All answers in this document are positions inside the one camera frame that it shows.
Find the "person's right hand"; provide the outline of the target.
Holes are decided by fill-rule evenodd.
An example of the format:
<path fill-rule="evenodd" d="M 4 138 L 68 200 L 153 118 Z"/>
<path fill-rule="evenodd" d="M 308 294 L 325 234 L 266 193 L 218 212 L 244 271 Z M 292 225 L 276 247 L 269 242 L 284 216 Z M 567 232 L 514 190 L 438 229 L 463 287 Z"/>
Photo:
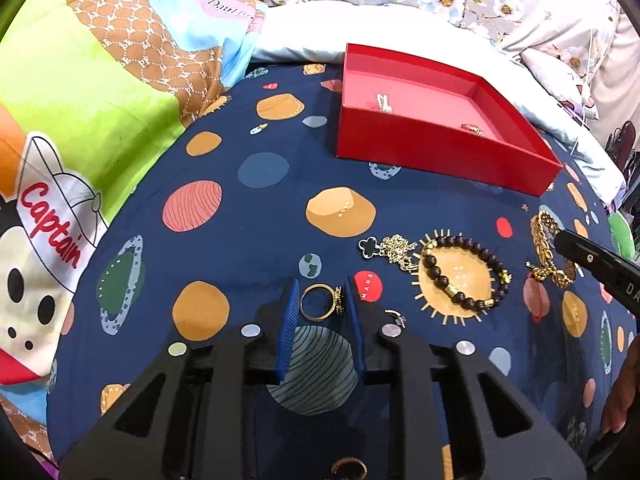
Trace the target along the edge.
<path fill-rule="evenodd" d="M 639 337 L 634 338 L 608 398 L 601 418 L 601 432 L 617 434 L 626 424 L 627 414 L 639 391 Z"/>

